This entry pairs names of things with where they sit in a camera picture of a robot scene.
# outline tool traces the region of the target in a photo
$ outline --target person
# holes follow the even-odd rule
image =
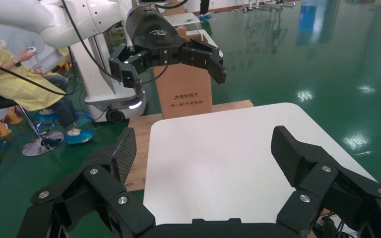
[[[0,66],[26,77],[48,89],[58,93],[66,93],[67,79],[60,74],[38,75],[20,63],[30,60],[35,53],[23,50],[14,57],[0,45]],[[89,141],[94,136],[93,130],[77,128],[77,116],[69,96],[51,93],[11,74],[0,70],[0,95],[14,100],[27,111],[53,110],[60,124],[65,128],[67,144],[79,144]]]
[[[201,0],[201,8],[199,12],[199,18],[201,20],[211,18],[211,15],[208,13],[208,9],[209,9],[209,0]]]

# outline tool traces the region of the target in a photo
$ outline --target chrome chair base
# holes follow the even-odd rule
[[[64,140],[64,134],[59,131],[47,132],[34,141],[26,144],[22,153],[25,156],[39,156],[55,149]]]

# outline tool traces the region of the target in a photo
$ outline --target wristwatch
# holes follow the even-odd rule
[[[14,58],[12,61],[14,61],[14,63],[15,63],[15,67],[20,67],[22,64],[21,64],[21,62],[20,61],[18,61],[16,58]]]

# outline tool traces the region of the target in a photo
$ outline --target green epoxy floor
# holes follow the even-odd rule
[[[231,11],[202,24],[224,52],[228,69],[226,83],[212,85],[213,102],[298,104],[381,182],[381,0],[296,4],[281,12],[280,21],[275,11]],[[146,72],[142,80],[151,77]],[[146,92],[148,113],[159,113],[155,86],[146,86]],[[16,236],[36,190],[74,171],[93,148],[114,142],[126,126],[99,126],[93,141],[62,145],[36,158],[21,155],[31,138],[28,128],[14,127],[6,143],[0,141],[0,238]],[[70,237],[112,236],[91,214]]]

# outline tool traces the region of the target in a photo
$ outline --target yellow shirt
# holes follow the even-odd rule
[[[0,65],[10,62],[12,59],[14,59],[14,56],[0,46]],[[30,70],[24,66],[14,67],[11,71],[39,83],[46,88],[64,93],[63,90],[41,76],[31,73]],[[14,100],[27,111],[37,111],[48,108],[63,97],[62,95],[48,92],[5,72],[0,74],[0,95],[6,99]]]

